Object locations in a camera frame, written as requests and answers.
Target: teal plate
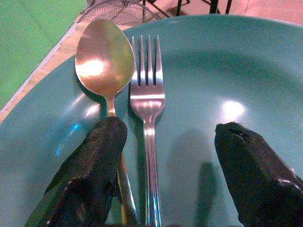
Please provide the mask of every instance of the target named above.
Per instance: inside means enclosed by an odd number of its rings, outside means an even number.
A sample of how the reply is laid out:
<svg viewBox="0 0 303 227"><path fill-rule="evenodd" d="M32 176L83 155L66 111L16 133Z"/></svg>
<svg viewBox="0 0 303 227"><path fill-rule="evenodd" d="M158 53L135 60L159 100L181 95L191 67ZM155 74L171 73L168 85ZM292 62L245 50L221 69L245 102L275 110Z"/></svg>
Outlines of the teal plate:
<svg viewBox="0 0 303 227"><path fill-rule="evenodd" d="M303 176L302 27L198 16L125 34L161 40L166 106L156 144L165 226L242 226L214 149L217 123L237 121L263 135ZM116 97L116 113L128 127L125 159L144 220L143 125L129 107L127 87ZM105 116L104 99L80 88L74 57L21 100L0 125L1 226L25 224L62 162ZM108 223L117 222L119 212L112 211Z"/></svg>

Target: black metal leg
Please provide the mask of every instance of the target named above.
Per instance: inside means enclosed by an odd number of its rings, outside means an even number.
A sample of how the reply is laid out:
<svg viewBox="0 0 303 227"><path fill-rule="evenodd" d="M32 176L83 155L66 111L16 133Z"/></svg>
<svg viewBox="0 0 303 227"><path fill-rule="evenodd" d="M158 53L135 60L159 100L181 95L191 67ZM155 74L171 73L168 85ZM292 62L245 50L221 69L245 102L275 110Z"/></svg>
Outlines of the black metal leg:
<svg viewBox="0 0 303 227"><path fill-rule="evenodd" d="M211 0L209 13L216 13L219 0Z"/></svg>
<svg viewBox="0 0 303 227"><path fill-rule="evenodd" d="M228 0L225 14L229 14L229 10L231 9L232 0Z"/></svg>
<svg viewBox="0 0 303 227"><path fill-rule="evenodd" d="M143 7L143 9L142 9L142 15L143 15L142 19L143 19L143 23L145 23L145 4L146 4L146 0L143 0L143 5L144 5L144 7Z"/></svg>
<svg viewBox="0 0 303 227"><path fill-rule="evenodd" d="M178 0L176 16L180 15L182 0Z"/></svg>

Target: fan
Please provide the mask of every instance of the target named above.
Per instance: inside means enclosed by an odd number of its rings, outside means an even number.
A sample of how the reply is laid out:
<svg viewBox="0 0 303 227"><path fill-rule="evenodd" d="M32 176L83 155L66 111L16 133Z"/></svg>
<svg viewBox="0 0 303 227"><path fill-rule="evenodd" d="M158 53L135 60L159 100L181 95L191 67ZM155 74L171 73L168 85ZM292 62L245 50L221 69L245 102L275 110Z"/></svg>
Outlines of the fan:
<svg viewBox="0 0 303 227"><path fill-rule="evenodd" d="M79 22L91 22L96 18L112 21L116 25L135 26L161 19L147 7L131 0L106 0L88 8Z"/></svg>

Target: fork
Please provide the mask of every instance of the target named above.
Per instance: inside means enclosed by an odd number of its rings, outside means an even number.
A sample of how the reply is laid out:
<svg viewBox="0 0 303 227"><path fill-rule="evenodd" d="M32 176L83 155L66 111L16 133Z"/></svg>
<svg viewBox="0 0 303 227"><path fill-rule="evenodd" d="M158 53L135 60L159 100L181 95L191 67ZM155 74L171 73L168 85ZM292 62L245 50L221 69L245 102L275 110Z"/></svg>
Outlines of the fork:
<svg viewBox="0 0 303 227"><path fill-rule="evenodd" d="M163 87L162 61L159 36L156 47L156 73L152 71L151 37L148 36L148 73L144 67L143 37L140 42L140 74L136 68L130 82L130 103L133 112L143 121L145 143L145 225L149 227L161 226L160 200L158 190L157 157L155 144L155 121L163 111L165 93Z"/></svg>

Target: spoon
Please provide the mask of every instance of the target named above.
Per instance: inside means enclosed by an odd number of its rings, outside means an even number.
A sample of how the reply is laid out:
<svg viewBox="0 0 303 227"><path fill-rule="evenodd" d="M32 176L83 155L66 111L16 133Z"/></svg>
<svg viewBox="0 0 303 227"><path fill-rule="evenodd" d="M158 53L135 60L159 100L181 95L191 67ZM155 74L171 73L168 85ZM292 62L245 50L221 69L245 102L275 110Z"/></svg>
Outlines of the spoon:
<svg viewBox="0 0 303 227"><path fill-rule="evenodd" d="M115 96L129 83L134 71L133 50L124 33L107 20L91 22L79 40L75 68L81 84L103 96L108 116L115 116ZM123 202L122 222L137 225L139 221L123 153L117 175Z"/></svg>

